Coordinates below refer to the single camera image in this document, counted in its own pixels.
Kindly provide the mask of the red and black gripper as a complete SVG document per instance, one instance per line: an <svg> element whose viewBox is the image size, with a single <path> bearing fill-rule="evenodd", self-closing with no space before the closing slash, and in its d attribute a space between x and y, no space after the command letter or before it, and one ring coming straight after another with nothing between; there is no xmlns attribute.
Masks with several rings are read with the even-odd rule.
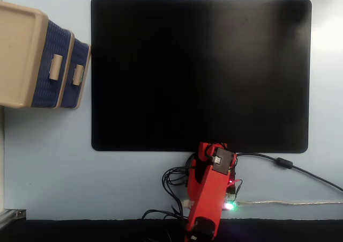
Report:
<svg viewBox="0 0 343 242"><path fill-rule="evenodd" d="M198 151L199 160L212 165L212 169L228 175L236 164L236 154L228 150L225 143L201 142Z"/></svg>

